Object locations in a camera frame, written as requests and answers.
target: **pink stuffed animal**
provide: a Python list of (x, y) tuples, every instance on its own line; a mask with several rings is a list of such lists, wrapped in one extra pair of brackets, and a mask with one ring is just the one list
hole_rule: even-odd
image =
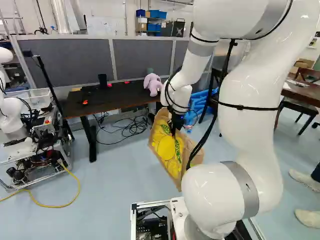
[(150, 97), (157, 96), (158, 89), (161, 90), (162, 86), (161, 78), (157, 74), (150, 73), (144, 78), (143, 87), (150, 90)]

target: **transparent plastic bin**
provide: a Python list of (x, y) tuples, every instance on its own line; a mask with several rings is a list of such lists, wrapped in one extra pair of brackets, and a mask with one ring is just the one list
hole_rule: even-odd
[[(52, 102), (52, 93), (49, 88), (37, 88), (23, 91), (12, 91), (5, 95), (5, 98), (18, 97), (25, 100), (31, 109), (46, 108)], [(22, 112), (28, 113), (28, 107), (23, 104)]]

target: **person's leg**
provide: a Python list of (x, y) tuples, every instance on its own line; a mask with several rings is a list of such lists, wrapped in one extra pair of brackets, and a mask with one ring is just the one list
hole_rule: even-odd
[(314, 169), (311, 175), (298, 172), (290, 169), (289, 175), (296, 181), (303, 183), (313, 191), (320, 193), (320, 162)]

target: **white robot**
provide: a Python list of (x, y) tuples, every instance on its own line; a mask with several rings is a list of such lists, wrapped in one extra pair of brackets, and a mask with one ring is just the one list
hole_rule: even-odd
[[(12, 52), (0, 47), (0, 64), (10, 62), (14, 58)], [(20, 113), (23, 103), (15, 97), (4, 98), (6, 88), (5, 73), (0, 70), (0, 129), (6, 134), (9, 140), (16, 140), (26, 137)]]
[(189, 215), (178, 239), (223, 239), (236, 221), (280, 202), (283, 180), (273, 143), (276, 108), (291, 66), (315, 35), (319, 14), (319, 0), (194, 0), (194, 28), (181, 70), (161, 91), (164, 106), (178, 114), (186, 111), (190, 85), (200, 79), (220, 38), (252, 41), (249, 55), (226, 76), (219, 94), (220, 131), (238, 150), (237, 157), (197, 165), (183, 176)]

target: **whiteboard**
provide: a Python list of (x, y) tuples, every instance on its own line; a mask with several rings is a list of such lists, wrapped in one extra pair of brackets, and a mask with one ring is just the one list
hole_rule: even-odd
[(87, 31), (90, 35), (124, 36), (126, 22), (121, 17), (88, 16)]

